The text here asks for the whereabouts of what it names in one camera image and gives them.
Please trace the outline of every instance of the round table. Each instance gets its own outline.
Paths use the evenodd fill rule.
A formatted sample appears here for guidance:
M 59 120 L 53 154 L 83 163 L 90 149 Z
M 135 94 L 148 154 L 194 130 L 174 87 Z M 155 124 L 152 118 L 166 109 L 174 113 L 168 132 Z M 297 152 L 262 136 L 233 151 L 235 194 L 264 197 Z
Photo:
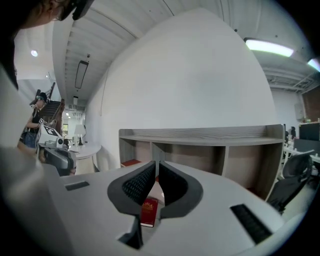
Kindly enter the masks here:
M 101 149 L 99 144 L 72 145 L 68 150 L 75 153 L 76 175 L 95 172 L 93 156 Z

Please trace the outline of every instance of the white wall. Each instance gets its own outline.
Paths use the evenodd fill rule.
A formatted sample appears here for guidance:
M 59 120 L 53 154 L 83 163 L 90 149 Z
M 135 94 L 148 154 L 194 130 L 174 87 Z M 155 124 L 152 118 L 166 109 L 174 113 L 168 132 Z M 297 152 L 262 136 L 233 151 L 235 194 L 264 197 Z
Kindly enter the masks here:
M 120 166 L 119 129 L 277 123 L 271 91 L 254 54 L 204 9 L 158 24 L 117 57 L 105 90 L 104 84 L 102 78 L 86 109 L 87 140 L 102 145 L 100 170 Z
M 291 126 L 295 127 L 296 135 L 299 136 L 299 121 L 296 118 L 295 104 L 303 104 L 301 95 L 295 92 L 272 90 L 273 102 L 278 122 L 285 124 L 288 131 Z

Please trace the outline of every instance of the monitor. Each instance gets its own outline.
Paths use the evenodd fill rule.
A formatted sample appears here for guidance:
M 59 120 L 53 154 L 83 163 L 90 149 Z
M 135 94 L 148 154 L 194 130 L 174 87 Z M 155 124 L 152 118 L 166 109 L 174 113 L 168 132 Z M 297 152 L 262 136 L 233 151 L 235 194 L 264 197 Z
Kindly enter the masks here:
M 299 139 L 319 141 L 320 140 L 320 123 L 307 123 L 299 125 Z

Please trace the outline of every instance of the white ceiling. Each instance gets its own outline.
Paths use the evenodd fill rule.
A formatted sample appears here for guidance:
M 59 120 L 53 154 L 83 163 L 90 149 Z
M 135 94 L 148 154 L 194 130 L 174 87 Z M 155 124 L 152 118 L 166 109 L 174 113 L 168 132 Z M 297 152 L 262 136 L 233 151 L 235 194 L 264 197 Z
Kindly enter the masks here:
M 271 88 L 304 92 L 318 85 L 308 66 L 310 46 L 293 19 L 273 1 L 266 0 L 95 0 L 87 15 L 55 22 L 52 54 L 62 98 L 73 96 L 85 106 L 110 63 L 135 39 L 172 16 L 198 7 L 218 15 L 241 38 L 257 38 L 291 47 L 292 57 L 255 52 Z M 79 61 L 89 61 L 82 88 L 75 78 Z
M 70 121 L 81 121 L 84 116 L 85 116 L 85 113 L 83 111 L 77 111 L 77 110 L 74 110 L 74 109 L 70 110 L 70 109 L 66 109 L 65 108 L 63 113 L 62 113 L 62 119 L 63 120 L 68 120 L 68 121 L 69 120 Z

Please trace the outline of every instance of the office chair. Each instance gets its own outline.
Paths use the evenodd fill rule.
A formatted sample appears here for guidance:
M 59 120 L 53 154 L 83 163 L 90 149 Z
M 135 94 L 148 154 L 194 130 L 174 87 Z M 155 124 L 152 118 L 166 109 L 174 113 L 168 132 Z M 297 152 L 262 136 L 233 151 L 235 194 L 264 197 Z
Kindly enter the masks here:
M 311 176 L 312 159 L 310 153 L 292 155 L 283 167 L 284 179 L 274 185 L 267 202 L 280 214 L 284 212 L 287 204 L 295 198 Z

